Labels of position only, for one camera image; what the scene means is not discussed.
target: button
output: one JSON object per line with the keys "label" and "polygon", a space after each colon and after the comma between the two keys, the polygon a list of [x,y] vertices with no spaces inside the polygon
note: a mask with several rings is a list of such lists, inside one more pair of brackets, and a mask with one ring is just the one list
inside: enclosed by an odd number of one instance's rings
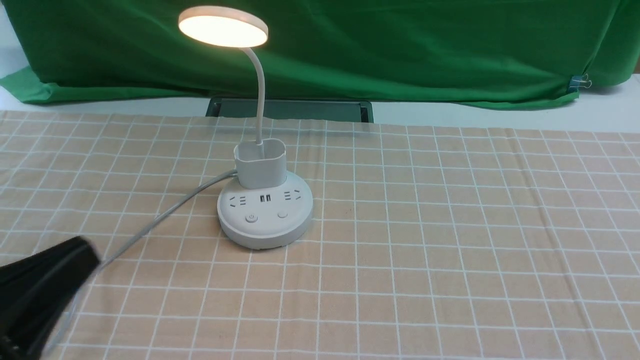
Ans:
{"label": "button", "polygon": [[244,219],[245,219],[247,222],[254,223],[254,222],[258,221],[258,215],[256,215],[256,214],[247,214],[247,215],[244,217]]}

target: grid pattern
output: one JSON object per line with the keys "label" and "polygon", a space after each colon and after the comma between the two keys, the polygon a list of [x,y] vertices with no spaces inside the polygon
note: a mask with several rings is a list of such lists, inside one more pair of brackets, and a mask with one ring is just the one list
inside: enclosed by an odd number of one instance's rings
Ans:
{"label": "grid pattern", "polygon": [[[0,112],[0,264],[115,251],[253,120]],[[267,120],[314,221],[284,249],[195,197],[91,284],[54,359],[640,358],[640,135]]]}

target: round power strip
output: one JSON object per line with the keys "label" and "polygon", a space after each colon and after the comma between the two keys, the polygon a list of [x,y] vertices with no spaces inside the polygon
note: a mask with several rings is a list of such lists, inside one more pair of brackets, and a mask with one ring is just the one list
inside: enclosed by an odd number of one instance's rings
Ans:
{"label": "round power strip", "polygon": [[237,178],[218,197],[218,218],[225,234],[249,249],[272,249],[296,241],[305,233],[313,213],[309,185],[287,172],[284,184],[249,190]]}

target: power cord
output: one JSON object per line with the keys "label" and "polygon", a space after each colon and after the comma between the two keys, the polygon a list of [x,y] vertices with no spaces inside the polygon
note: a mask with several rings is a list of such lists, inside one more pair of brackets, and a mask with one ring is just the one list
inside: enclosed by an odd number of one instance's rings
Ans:
{"label": "power cord", "polygon": [[103,262],[101,262],[100,265],[91,274],[91,276],[87,278],[87,280],[84,282],[80,290],[76,293],[71,303],[69,312],[67,313],[67,316],[65,317],[64,322],[62,323],[62,326],[60,327],[56,335],[53,337],[53,339],[49,341],[47,346],[44,348],[44,351],[42,352],[43,358],[48,358],[49,356],[51,356],[51,354],[53,353],[53,350],[61,343],[62,337],[65,335],[65,333],[69,330],[69,327],[71,326],[71,321],[76,313],[79,299],[81,298],[80,294],[82,294],[85,291],[86,285],[89,282],[91,282],[94,277],[96,277],[99,273],[101,273],[104,270],[104,268],[109,266],[109,264],[111,264],[115,259],[122,256],[122,254],[124,254],[133,245],[135,245],[135,243],[137,243],[138,240],[142,239],[142,237],[148,234],[149,231],[153,230],[153,228],[155,228],[162,221],[168,218],[169,215],[173,214],[176,210],[178,210],[179,207],[184,205],[187,201],[191,200],[191,198],[193,198],[195,195],[198,195],[199,193],[203,192],[206,188],[210,187],[211,185],[219,183],[220,181],[226,178],[235,176],[236,174],[237,174],[237,171],[235,169],[229,170],[227,172],[224,172],[214,177],[210,181],[198,186],[192,192],[185,195],[180,201],[176,202],[172,207],[168,208],[164,213],[161,213],[160,215],[158,215],[155,219],[153,219],[153,221],[147,224],[147,226],[143,227],[142,230],[138,231],[138,233],[132,236],[113,255],[111,255],[110,257],[106,258]]}

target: binder clip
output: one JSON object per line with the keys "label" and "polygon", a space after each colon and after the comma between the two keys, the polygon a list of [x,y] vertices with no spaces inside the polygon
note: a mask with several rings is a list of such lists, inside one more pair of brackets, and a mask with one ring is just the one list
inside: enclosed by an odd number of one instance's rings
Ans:
{"label": "binder clip", "polygon": [[589,74],[576,75],[569,81],[569,86],[566,89],[567,93],[578,91],[580,88],[588,89],[593,85],[593,82],[589,80]]}

